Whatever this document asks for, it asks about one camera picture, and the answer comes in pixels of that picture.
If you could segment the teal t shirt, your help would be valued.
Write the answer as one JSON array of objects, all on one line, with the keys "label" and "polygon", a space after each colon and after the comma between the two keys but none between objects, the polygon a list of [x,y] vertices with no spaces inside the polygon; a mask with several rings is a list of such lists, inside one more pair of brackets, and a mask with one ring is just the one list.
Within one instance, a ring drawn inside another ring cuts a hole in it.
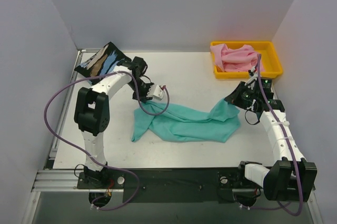
[{"label": "teal t shirt", "polygon": [[224,143],[240,127],[239,110],[220,100],[210,112],[202,112],[178,104],[170,104],[157,116],[148,115],[142,109],[134,110],[132,142],[150,130],[167,142]]}]

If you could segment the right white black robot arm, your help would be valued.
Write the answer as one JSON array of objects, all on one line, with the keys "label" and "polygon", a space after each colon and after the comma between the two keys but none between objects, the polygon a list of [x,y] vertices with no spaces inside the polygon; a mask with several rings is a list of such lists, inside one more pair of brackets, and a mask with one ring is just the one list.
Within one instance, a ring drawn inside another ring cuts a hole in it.
[{"label": "right white black robot arm", "polygon": [[270,168],[257,162],[242,161],[235,181],[242,187],[252,182],[257,184],[271,201],[306,202],[314,186],[317,167],[308,162],[297,147],[283,103],[274,98],[271,84],[270,79],[263,79],[261,86],[257,81],[251,84],[241,81],[225,97],[227,103],[256,114],[267,133],[275,161]]}]

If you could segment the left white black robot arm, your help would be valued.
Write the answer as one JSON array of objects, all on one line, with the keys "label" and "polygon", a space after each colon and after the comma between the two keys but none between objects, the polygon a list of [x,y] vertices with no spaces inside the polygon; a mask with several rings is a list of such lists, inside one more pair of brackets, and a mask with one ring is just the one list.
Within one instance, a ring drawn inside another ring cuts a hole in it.
[{"label": "left white black robot arm", "polygon": [[143,103],[153,98],[161,100],[164,96],[159,85],[141,79],[146,70],[147,64],[140,57],[121,60],[113,68],[114,75],[78,91],[74,121],[82,133],[85,151],[89,153],[84,174],[96,188],[103,188],[108,183],[103,133],[110,122],[110,99],[125,85],[133,90],[133,99],[140,98]]}]

